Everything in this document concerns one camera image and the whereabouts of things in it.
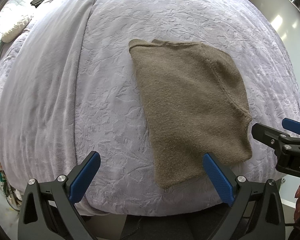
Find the brown knit sweater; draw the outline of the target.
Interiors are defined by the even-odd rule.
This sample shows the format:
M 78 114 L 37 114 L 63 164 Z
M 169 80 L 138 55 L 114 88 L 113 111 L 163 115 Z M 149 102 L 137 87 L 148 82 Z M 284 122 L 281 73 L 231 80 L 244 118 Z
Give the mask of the brown knit sweater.
M 247 93 L 229 54 L 202 42 L 137 39 L 129 53 L 161 188 L 203 175 L 206 153 L 225 165 L 252 157 Z

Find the dark garment on bed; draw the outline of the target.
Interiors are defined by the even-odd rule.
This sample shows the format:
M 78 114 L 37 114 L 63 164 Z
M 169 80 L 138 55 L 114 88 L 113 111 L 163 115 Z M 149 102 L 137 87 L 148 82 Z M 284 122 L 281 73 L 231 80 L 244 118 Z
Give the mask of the dark garment on bed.
M 30 2 L 30 4 L 32 5 L 32 6 L 34 6 L 35 8 L 37 8 L 39 5 L 41 5 L 43 2 L 44 2 L 45 0 L 32 0 L 31 2 Z

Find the cream pillow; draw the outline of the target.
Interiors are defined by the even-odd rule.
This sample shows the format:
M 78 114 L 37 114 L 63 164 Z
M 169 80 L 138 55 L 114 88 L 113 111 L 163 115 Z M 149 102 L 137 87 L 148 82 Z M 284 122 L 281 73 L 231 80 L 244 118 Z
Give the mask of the cream pillow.
M 2 30 L 2 42 L 10 43 L 14 40 L 27 27 L 31 20 L 32 15 L 24 14 L 17 16 L 12 22 L 6 24 Z

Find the lavender embossed bedspread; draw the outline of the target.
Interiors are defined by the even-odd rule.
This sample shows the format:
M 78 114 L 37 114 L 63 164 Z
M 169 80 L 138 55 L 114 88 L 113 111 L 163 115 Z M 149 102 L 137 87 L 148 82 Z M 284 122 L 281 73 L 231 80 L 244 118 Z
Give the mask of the lavender embossed bedspread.
M 83 215 L 169 216 L 219 203 L 205 172 L 167 189 L 156 183 L 134 39 L 202 42 L 229 54 L 252 117 L 252 157 L 229 166 L 250 181 L 282 177 L 251 127 L 300 121 L 300 90 L 281 38 L 252 3 L 52 0 L 0 61 L 0 162 L 15 189 L 68 174 L 97 151 L 101 167 L 77 204 Z

